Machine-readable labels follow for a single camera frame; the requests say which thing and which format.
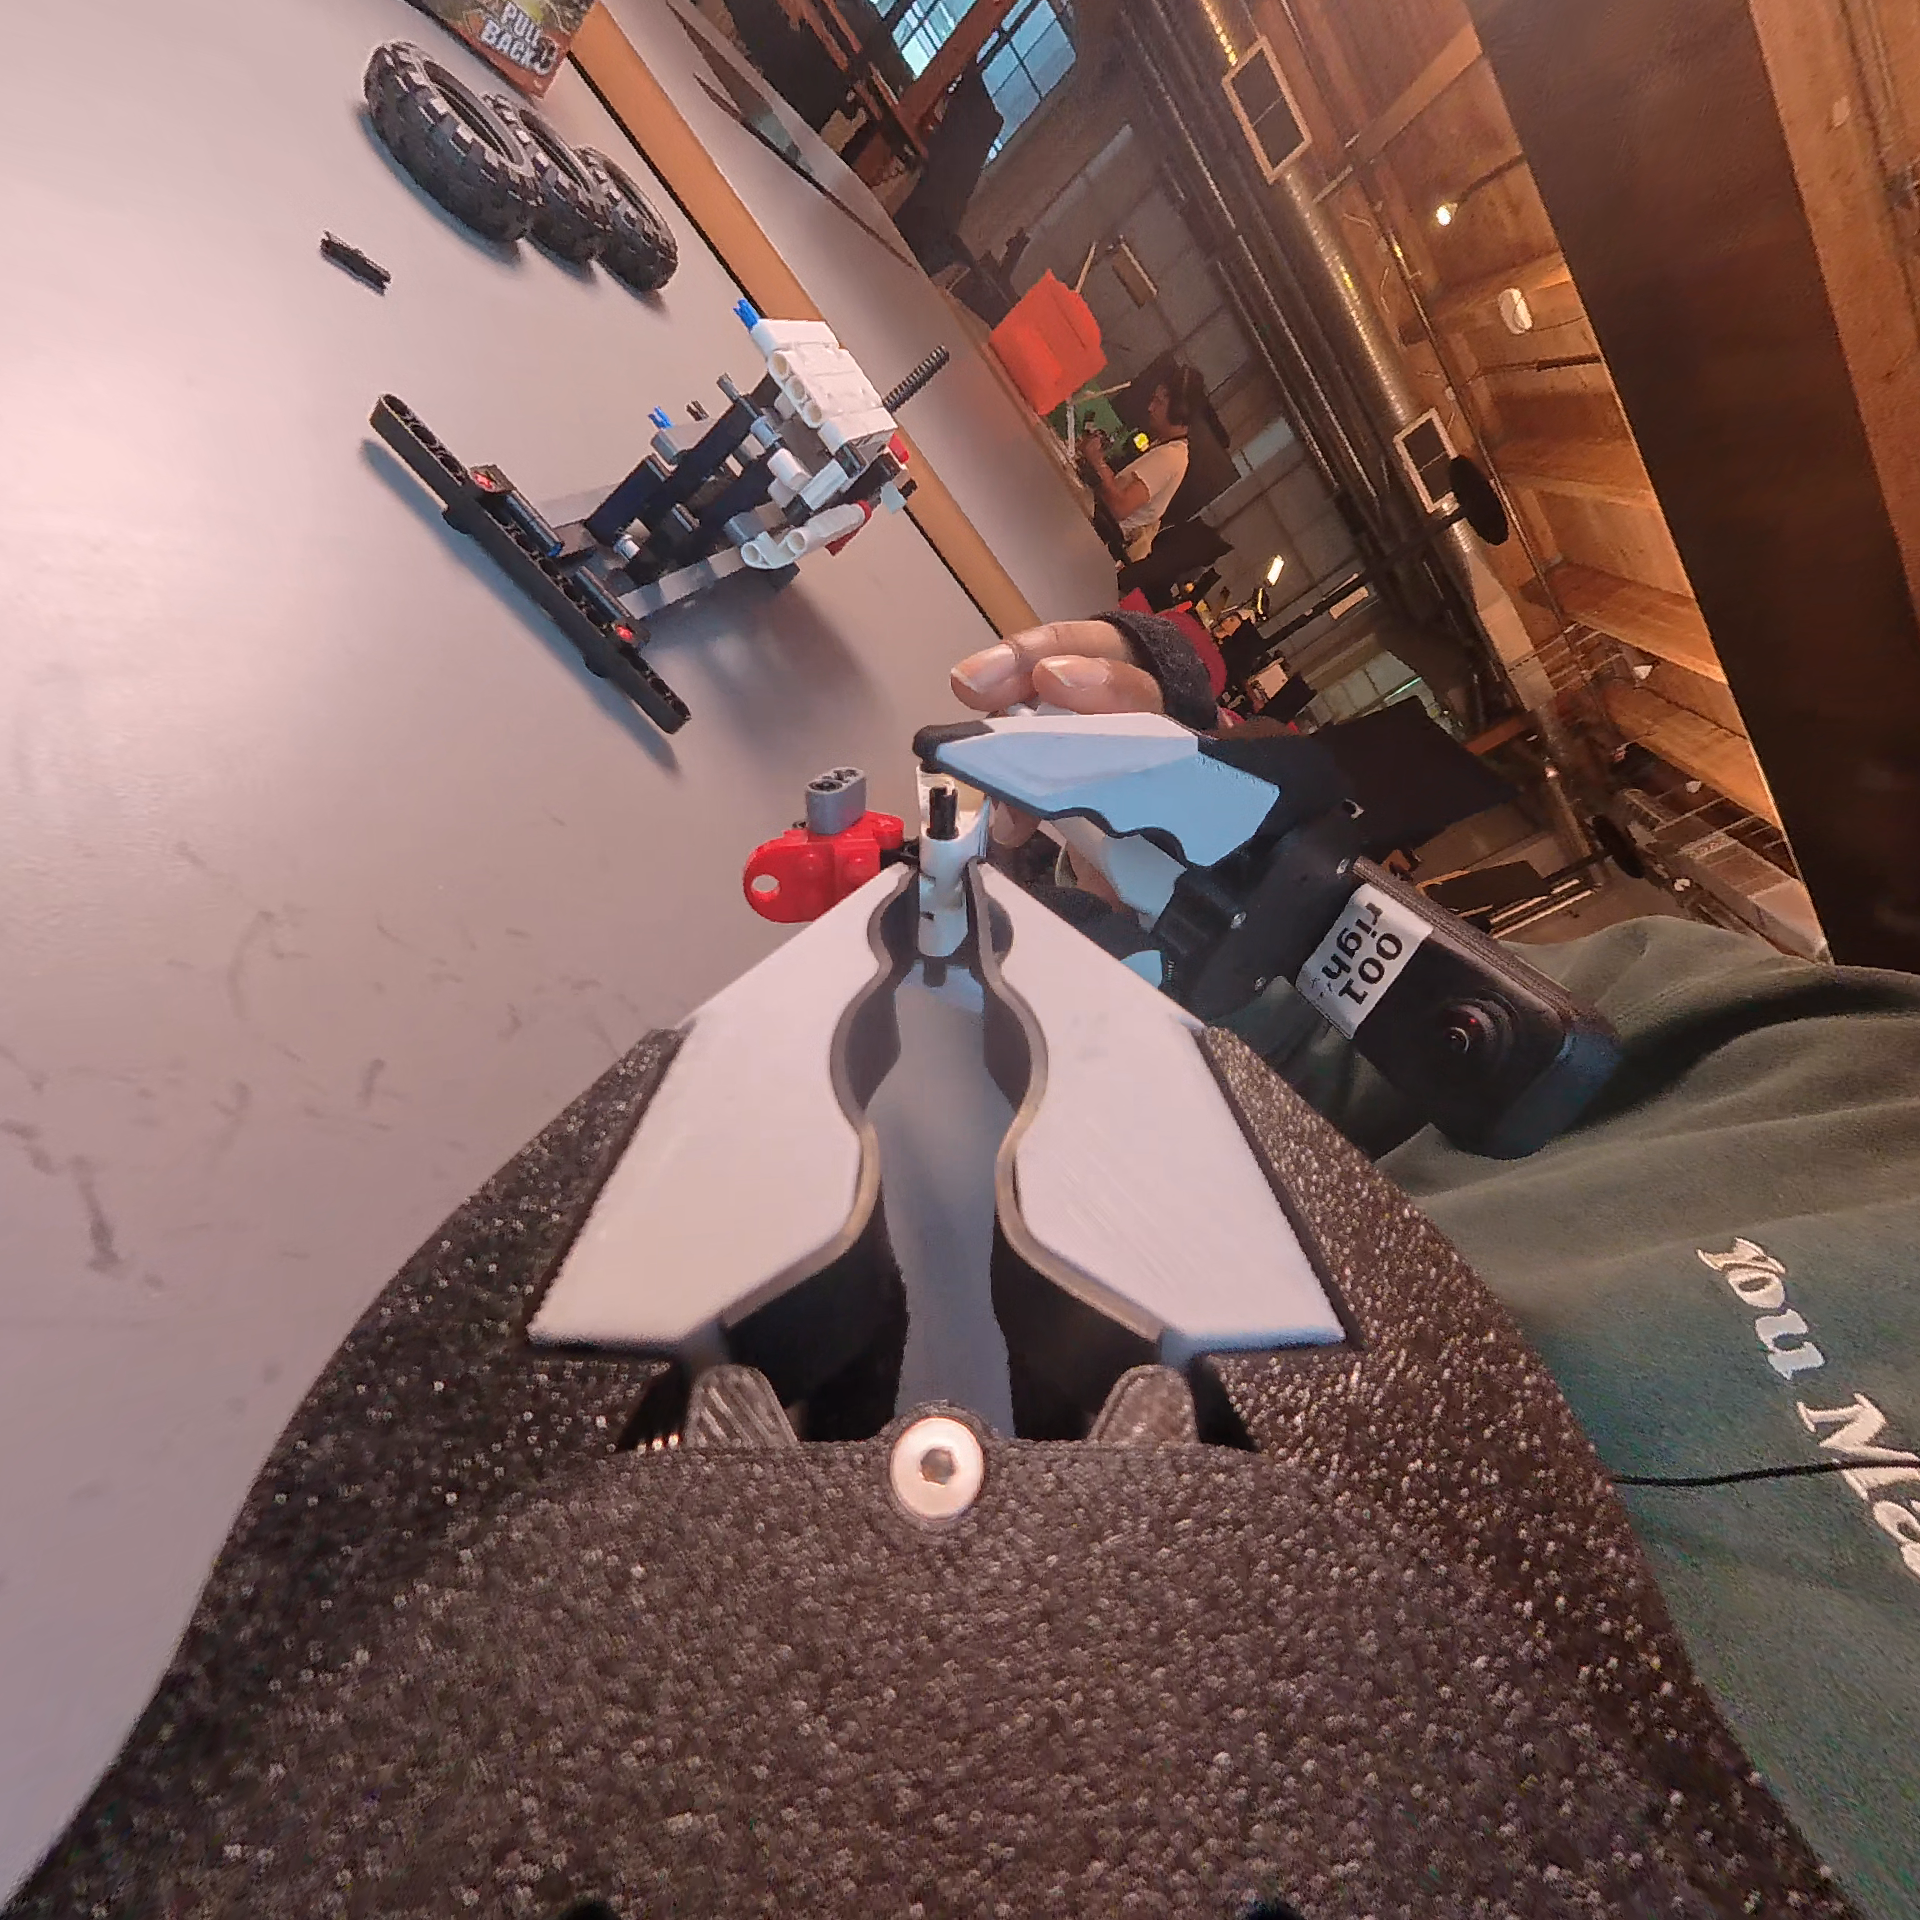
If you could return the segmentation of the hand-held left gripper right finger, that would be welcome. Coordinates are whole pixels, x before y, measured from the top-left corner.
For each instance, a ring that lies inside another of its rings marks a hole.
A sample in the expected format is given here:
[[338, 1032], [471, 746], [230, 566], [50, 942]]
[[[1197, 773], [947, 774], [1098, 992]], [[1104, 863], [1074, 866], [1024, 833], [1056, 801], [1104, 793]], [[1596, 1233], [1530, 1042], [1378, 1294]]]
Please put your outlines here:
[[1002, 873], [973, 869], [995, 1164], [991, 1301], [1031, 1383], [1346, 1338], [1203, 1026]]

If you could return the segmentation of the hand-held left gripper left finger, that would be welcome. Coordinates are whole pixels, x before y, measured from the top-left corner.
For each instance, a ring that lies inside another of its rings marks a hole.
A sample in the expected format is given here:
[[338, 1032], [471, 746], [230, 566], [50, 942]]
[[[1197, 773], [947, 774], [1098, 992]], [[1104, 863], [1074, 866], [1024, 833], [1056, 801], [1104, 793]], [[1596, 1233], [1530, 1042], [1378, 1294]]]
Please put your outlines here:
[[874, 1128], [835, 1050], [891, 966], [885, 870], [712, 994], [592, 1200], [534, 1316], [540, 1346], [722, 1357], [874, 1212]]

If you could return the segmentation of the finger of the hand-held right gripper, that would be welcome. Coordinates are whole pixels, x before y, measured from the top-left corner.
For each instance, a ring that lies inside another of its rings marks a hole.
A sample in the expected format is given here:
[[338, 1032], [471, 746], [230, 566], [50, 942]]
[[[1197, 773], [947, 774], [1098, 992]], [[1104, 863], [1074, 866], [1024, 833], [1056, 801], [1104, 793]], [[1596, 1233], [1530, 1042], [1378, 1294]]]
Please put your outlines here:
[[1160, 921], [1189, 874], [1189, 861], [1143, 832], [1098, 825], [1043, 825], [1059, 848], [1056, 910], [1094, 945], [1160, 992], [1189, 992], [1183, 961]]
[[1189, 869], [1253, 841], [1277, 789], [1208, 736], [1160, 716], [1013, 712], [915, 733], [915, 753], [1039, 820], [1084, 818], [1140, 836]]

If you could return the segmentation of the white toy brick piece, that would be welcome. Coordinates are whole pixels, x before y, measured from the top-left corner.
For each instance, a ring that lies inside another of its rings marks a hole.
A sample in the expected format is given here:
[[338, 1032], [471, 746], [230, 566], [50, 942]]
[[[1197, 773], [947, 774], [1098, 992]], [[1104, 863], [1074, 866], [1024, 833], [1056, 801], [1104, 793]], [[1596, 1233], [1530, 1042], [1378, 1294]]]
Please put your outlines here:
[[952, 959], [972, 927], [968, 869], [986, 856], [991, 801], [951, 774], [920, 781], [919, 956]]

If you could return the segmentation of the red toy brick piece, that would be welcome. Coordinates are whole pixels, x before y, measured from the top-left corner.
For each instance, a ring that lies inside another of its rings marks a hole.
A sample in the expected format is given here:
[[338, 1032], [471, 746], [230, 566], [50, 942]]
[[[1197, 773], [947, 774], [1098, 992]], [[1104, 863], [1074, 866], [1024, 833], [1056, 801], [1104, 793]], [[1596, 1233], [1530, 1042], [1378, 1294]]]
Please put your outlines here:
[[902, 820], [868, 806], [860, 768], [835, 765], [807, 781], [803, 823], [751, 853], [741, 889], [766, 921], [811, 922], [900, 858]]

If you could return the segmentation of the grey desk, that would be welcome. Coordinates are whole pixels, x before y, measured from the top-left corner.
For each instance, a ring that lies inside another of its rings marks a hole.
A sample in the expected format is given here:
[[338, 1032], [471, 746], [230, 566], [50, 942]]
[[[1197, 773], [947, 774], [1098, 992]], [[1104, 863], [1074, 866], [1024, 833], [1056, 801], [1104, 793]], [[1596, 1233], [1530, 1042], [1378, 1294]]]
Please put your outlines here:
[[587, 673], [370, 407], [594, 500], [751, 373], [738, 288], [575, 62], [544, 109], [676, 276], [478, 241], [367, 125], [388, 38], [488, 84], [405, 4], [4, 4], [4, 1889], [355, 1318], [778, 942], [746, 853], [831, 761], [894, 796], [995, 640], [885, 513], [654, 623], [676, 736]]

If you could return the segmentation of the person's right hand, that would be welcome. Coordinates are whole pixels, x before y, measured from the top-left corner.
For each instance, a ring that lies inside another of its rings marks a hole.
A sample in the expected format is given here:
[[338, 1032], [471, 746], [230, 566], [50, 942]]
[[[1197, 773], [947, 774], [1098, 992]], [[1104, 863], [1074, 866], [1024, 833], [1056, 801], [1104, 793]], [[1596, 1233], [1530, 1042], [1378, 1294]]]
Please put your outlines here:
[[952, 696], [975, 712], [1022, 704], [1068, 712], [1164, 712], [1160, 685], [1124, 633], [1106, 618], [1061, 618], [965, 657]]

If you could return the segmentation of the orange crate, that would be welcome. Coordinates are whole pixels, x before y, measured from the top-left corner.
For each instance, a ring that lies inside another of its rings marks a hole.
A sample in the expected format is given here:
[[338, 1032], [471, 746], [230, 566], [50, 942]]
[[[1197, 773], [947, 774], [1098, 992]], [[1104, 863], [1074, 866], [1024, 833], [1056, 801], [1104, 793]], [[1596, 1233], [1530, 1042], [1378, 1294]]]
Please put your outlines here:
[[1039, 417], [1062, 408], [1106, 365], [1087, 302], [1044, 272], [991, 327], [987, 346]]

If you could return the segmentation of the green sweatshirt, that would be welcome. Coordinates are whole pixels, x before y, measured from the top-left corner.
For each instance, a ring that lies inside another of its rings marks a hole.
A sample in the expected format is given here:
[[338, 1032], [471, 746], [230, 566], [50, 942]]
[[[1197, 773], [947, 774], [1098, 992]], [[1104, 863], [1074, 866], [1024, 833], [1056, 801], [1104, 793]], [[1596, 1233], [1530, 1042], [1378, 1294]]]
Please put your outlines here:
[[1630, 1487], [1695, 1676], [1862, 1916], [1917, 1912], [1917, 990], [1631, 919], [1527, 959], [1616, 1028], [1475, 1159], [1282, 980], [1229, 1018], [1502, 1294]]

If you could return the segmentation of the toy vehicle chassis build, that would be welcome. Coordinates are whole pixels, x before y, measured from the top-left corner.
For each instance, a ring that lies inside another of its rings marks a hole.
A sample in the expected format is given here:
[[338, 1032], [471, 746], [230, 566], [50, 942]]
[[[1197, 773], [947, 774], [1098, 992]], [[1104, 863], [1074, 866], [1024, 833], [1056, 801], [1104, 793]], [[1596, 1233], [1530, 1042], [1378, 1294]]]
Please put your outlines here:
[[789, 582], [804, 558], [837, 553], [916, 488], [898, 412], [951, 359], [934, 344], [888, 391], [820, 319], [736, 317], [764, 373], [684, 433], [654, 408], [642, 458], [586, 517], [544, 511], [506, 470], [467, 463], [400, 398], [382, 394], [374, 433], [560, 631], [586, 666], [661, 733], [687, 721], [680, 695], [642, 653], [652, 616], [741, 573]]

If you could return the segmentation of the wooden-edged table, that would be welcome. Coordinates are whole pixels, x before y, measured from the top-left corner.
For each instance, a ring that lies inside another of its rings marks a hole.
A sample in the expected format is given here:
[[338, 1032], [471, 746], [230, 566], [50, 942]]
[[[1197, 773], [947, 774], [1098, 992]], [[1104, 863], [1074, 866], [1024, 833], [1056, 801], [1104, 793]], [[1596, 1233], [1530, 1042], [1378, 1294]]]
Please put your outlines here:
[[902, 407], [915, 520], [997, 633], [1114, 604], [1114, 564], [1039, 421], [874, 192], [694, 8], [597, 4], [572, 60], [741, 292], [818, 319], [877, 389], [951, 360]]

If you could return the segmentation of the black toy tyre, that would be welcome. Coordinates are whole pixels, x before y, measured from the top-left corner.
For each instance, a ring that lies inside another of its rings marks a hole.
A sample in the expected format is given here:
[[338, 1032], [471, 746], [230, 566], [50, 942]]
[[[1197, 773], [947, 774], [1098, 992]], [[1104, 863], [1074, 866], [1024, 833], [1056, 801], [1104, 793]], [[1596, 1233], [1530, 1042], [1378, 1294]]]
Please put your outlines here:
[[611, 156], [580, 145], [575, 158], [605, 205], [598, 258], [637, 294], [661, 292], [680, 263], [678, 240], [664, 216]]
[[486, 96], [495, 119], [516, 135], [534, 173], [536, 205], [530, 232], [541, 252], [574, 268], [587, 268], [611, 236], [607, 197], [564, 135], [534, 108], [506, 93]]
[[491, 241], [530, 232], [541, 188], [522, 140], [479, 96], [412, 41], [379, 42], [365, 69], [379, 142], [437, 204]]

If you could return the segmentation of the large paned window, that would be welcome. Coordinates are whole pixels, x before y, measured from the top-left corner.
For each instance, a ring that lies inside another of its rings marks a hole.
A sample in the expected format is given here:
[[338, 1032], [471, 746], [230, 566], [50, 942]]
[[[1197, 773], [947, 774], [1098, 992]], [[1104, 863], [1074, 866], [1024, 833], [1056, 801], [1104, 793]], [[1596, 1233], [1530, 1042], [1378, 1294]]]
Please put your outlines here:
[[902, 125], [926, 137], [963, 81], [979, 80], [999, 114], [990, 152], [1043, 108], [1068, 77], [1079, 18], [1070, 2], [888, 2], [864, 45], [871, 69], [894, 87]]

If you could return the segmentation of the toy set cardboard box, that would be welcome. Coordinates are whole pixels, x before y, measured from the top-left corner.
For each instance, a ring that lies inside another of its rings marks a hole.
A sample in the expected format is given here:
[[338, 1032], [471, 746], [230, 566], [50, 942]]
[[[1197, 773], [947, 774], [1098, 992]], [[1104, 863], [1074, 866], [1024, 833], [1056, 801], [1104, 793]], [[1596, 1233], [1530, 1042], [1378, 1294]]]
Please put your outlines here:
[[594, 2], [414, 2], [530, 101], [541, 101]]

